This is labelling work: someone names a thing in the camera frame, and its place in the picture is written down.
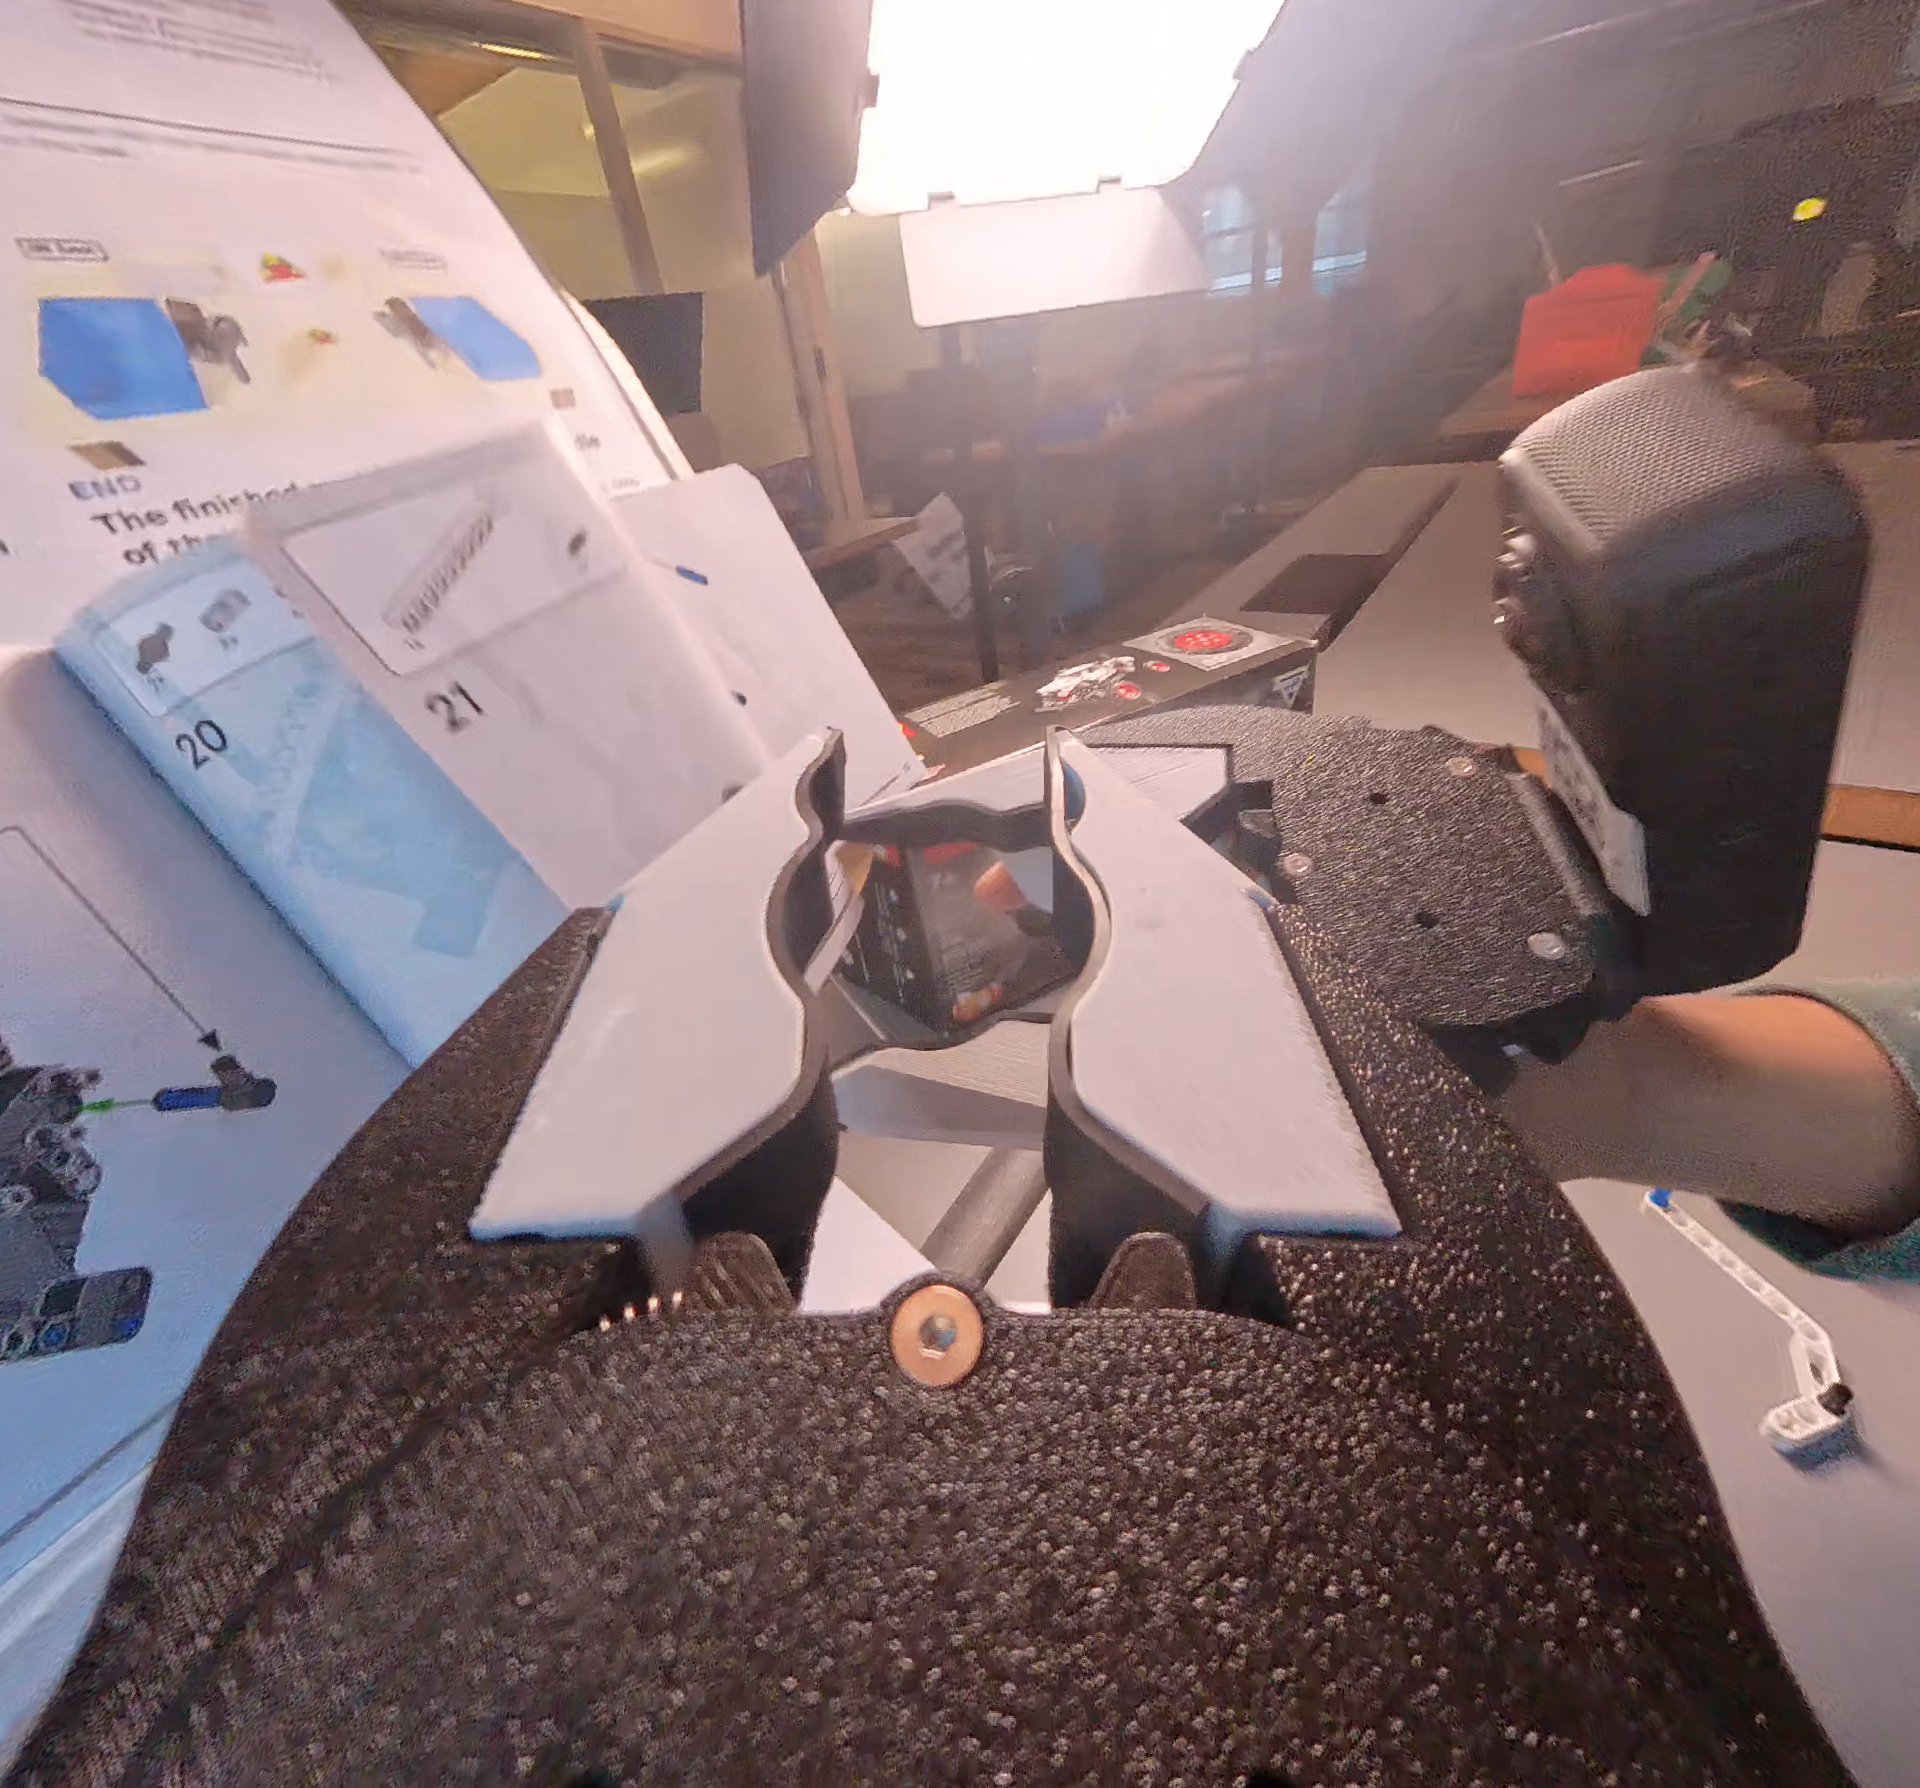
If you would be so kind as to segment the adjoining desk with wooden edge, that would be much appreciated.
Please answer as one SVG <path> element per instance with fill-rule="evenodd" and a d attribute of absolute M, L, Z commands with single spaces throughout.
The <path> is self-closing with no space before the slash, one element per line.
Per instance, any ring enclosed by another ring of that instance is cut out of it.
<path fill-rule="evenodd" d="M 1830 447 L 1869 510 L 1876 568 L 1831 766 L 1830 841 L 1917 851 L 1918 447 Z M 1313 705 L 1386 727 L 1439 724 L 1545 773 L 1537 703 L 1496 636 L 1502 536 L 1491 462 L 1379 468 L 1313 505 L 1178 618 L 1240 618 L 1316 640 Z"/>

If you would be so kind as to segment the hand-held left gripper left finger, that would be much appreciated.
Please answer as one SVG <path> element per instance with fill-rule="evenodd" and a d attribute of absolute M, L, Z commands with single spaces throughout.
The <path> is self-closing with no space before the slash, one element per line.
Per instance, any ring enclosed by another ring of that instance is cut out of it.
<path fill-rule="evenodd" d="M 479 1241 L 679 1234 L 824 1071 L 842 734 L 806 734 L 621 892 L 468 1220 Z"/>

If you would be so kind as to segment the orange container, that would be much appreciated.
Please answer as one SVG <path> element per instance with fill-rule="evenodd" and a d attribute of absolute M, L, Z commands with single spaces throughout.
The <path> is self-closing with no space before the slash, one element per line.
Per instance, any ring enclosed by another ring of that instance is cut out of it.
<path fill-rule="evenodd" d="M 1576 269 L 1530 296 L 1510 359 L 1510 396 L 1557 404 L 1634 373 L 1663 298 L 1666 275 L 1626 263 Z"/>

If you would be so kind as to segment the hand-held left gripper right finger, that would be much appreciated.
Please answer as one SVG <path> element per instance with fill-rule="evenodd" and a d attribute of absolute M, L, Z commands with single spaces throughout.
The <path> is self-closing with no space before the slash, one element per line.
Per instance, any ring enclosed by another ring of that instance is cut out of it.
<path fill-rule="evenodd" d="M 1090 746 L 1058 740 L 1050 773 L 1058 852 L 1093 889 L 1056 1090 L 1199 1243 L 1397 1238 L 1273 897 Z"/>

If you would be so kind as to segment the printed task sheet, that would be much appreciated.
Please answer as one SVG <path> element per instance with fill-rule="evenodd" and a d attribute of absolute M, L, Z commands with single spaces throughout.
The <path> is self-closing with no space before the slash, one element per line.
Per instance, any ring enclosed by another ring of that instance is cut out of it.
<path fill-rule="evenodd" d="M 3 639 L 302 485 L 556 422 L 691 476 L 332 0 L 3 0 Z"/>

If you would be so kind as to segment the instruction booklet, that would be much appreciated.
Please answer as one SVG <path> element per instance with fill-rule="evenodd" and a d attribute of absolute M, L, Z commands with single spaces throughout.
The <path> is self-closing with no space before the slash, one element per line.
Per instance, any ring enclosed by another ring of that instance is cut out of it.
<path fill-rule="evenodd" d="M 307 1187 L 806 734 L 926 766 L 760 483 L 554 427 L 254 505 L 5 652 L 5 1721 Z"/>

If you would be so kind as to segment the black toy set box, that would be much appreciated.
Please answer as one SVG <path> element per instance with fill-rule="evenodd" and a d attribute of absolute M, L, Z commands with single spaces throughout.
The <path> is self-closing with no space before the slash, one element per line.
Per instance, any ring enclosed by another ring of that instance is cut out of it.
<path fill-rule="evenodd" d="M 1051 728 L 1089 734 L 1194 705 L 1306 713 L 1316 652 L 1316 640 L 1247 615 L 1198 615 L 912 713 L 904 732 L 928 778 L 852 816 L 935 819 L 873 851 L 836 971 L 863 1015 L 889 1042 L 948 1047 L 1068 981 L 1051 847 L 1002 851 L 952 825 L 965 811 L 1037 816 Z"/>

